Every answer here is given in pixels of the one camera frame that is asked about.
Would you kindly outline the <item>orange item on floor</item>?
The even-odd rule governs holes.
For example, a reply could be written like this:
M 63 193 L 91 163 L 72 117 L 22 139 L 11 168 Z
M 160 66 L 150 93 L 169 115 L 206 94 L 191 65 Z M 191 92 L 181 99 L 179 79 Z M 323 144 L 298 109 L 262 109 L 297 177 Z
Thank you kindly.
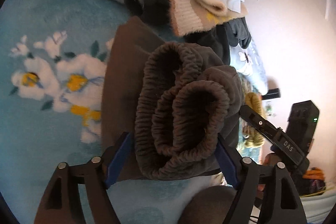
M 302 178 L 309 180 L 318 188 L 325 187 L 325 174 L 320 168 L 313 167 L 312 169 L 308 169 Z

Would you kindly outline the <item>teal floral blanket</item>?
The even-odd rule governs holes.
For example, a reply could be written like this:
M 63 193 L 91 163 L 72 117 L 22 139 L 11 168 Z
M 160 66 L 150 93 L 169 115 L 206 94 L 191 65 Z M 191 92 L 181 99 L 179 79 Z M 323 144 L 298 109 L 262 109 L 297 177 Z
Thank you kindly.
M 6 0 L 1 8 L 1 193 L 33 223 L 55 167 L 102 153 L 101 97 L 118 27 L 112 0 Z

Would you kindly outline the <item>dark blue-grey garment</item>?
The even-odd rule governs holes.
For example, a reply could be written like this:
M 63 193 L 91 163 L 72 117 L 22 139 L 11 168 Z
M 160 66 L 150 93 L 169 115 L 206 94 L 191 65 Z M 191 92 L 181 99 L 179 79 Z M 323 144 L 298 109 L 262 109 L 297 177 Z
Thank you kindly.
M 183 38 L 187 43 L 210 47 L 221 58 L 224 65 L 230 65 L 230 46 L 240 45 L 242 49 L 246 49 L 252 36 L 248 30 L 246 19 L 243 17 L 217 25 L 209 31 L 185 35 Z

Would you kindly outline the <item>dark grey sweatpants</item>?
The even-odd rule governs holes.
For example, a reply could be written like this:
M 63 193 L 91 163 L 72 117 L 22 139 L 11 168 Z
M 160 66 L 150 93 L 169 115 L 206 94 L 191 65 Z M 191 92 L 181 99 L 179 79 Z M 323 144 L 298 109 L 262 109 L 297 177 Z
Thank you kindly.
M 118 27 L 102 93 L 102 145 L 134 138 L 118 180 L 212 176 L 218 137 L 238 144 L 244 94 L 209 47 L 165 42 L 138 17 Z

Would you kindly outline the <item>black box device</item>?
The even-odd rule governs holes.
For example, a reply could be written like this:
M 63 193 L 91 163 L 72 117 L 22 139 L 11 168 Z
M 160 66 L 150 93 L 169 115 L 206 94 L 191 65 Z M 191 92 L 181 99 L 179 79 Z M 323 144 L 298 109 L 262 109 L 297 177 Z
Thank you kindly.
M 319 109 L 311 101 L 294 103 L 288 117 L 286 134 L 305 156 L 310 152 L 319 118 Z

